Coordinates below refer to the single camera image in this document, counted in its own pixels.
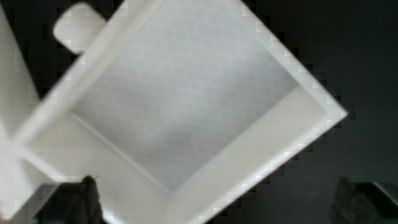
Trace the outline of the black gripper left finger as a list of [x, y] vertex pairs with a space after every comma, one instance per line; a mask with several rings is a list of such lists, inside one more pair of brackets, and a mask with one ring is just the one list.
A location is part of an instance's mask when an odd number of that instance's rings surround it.
[[103, 224], [96, 180], [62, 183], [35, 215], [37, 224]]

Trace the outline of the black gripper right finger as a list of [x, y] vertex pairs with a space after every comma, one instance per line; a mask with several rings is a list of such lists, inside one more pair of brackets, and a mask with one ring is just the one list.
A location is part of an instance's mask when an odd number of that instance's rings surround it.
[[330, 224], [398, 224], [398, 185], [341, 177], [328, 220]]

